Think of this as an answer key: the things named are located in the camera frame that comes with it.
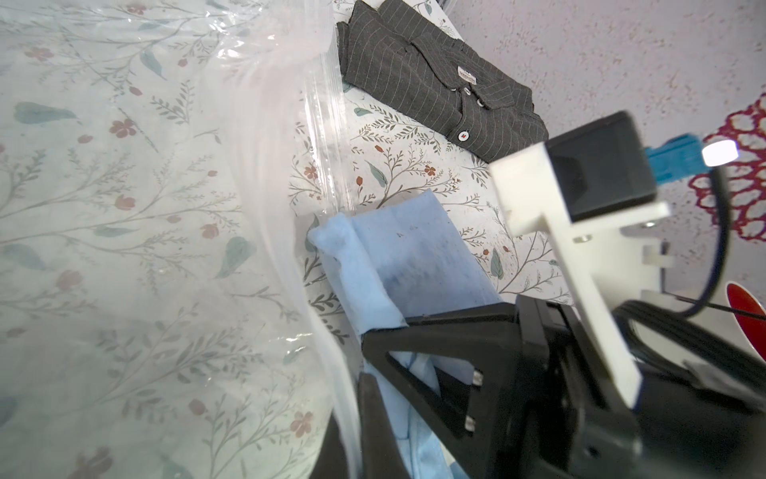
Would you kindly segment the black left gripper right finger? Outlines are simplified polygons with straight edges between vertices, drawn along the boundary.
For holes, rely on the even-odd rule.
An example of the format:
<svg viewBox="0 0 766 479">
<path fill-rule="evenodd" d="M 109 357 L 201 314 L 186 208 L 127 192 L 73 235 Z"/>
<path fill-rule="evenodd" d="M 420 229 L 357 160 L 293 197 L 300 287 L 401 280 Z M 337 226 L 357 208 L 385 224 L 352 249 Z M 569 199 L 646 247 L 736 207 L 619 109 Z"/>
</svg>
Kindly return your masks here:
<svg viewBox="0 0 766 479">
<path fill-rule="evenodd" d="M 364 479 L 410 479 L 391 427 L 377 379 L 361 373 L 358 383 Z"/>
</svg>

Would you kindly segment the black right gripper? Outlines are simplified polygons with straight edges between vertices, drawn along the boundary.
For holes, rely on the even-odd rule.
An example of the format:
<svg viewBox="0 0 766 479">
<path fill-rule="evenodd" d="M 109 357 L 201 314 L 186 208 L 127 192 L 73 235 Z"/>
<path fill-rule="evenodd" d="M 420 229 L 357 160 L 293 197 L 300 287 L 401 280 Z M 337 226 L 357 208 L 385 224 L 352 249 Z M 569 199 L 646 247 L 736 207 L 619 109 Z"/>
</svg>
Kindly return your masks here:
<svg viewBox="0 0 766 479">
<path fill-rule="evenodd" d="M 627 405 L 573 309 L 519 297 L 516 313 L 533 348 L 519 477 L 764 476 L 763 361 L 677 313 L 629 301 L 616 319 L 642 381 Z"/>
</svg>

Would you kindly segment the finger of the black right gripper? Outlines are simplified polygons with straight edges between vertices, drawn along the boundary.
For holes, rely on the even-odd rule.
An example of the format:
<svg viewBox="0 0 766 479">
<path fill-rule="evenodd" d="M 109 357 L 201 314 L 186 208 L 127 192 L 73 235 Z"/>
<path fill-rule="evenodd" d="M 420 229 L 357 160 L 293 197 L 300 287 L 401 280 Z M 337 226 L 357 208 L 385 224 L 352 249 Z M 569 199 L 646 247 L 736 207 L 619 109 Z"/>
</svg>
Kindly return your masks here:
<svg viewBox="0 0 766 479">
<path fill-rule="evenodd" d="M 514 305 L 372 329 L 362 352 L 469 477 L 514 477 L 527 409 L 523 326 Z"/>
</svg>

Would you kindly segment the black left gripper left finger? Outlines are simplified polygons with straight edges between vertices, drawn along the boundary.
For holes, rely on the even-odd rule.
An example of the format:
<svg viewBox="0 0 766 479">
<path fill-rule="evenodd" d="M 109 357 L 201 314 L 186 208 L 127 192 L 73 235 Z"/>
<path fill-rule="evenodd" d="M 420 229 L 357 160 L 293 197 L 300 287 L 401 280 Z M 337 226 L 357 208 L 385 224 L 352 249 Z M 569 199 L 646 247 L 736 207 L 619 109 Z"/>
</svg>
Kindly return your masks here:
<svg viewBox="0 0 766 479">
<path fill-rule="evenodd" d="M 341 433 L 334 415 L 331 415 L 321 449 L 309 479 L 349 479 L 349 468 Z"/>
</svg>

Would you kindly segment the light blue shirt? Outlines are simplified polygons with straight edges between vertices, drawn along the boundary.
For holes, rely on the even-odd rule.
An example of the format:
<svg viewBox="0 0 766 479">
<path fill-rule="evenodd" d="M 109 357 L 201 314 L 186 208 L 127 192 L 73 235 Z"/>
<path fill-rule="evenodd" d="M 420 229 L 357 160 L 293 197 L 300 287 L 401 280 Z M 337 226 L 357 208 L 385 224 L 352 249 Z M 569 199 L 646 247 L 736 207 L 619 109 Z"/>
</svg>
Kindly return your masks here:
<svg viewBox="0 0 766 479">
<path fill-rule="evenodd" d="M 339 214 L 307 235 L 351 326 L 396 329 L 409 317 L 502 303 L 484 269 L 431 192 L 353 217 Z M 437 436 L 407 400 L 365 360 L 378 381 L 411 478 L 469 478 L 448 464 Z"/>
</svg>

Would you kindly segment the clear plastic vacuum bag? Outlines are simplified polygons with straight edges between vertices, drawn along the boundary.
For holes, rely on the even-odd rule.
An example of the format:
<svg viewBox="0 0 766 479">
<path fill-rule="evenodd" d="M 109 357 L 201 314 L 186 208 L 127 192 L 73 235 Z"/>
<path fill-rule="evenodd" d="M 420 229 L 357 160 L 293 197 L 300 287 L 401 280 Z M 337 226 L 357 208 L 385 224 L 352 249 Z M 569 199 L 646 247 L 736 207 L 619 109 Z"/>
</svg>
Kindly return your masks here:
<svg viewBox="0 0 766 479">
<path fill-rule="evenodd" d="M 306 478 L 328 1 L 1 5 L 1 474 Z"/>
</svg>

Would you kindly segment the dark grey striped shirt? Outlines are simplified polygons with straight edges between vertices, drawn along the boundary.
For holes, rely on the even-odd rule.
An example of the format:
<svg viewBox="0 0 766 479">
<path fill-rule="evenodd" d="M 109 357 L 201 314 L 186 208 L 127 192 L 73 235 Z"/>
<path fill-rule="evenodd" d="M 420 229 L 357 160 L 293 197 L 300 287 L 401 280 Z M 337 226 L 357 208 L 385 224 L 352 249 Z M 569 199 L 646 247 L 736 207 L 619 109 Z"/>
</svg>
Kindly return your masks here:
<svg viewBox="0 0 766 479">
<path fill-rule="evenodd" d="M 403 1 L 336 25 L 342 78 L 486 163 L 548 140 L 530 88 Z"/>
</svg>

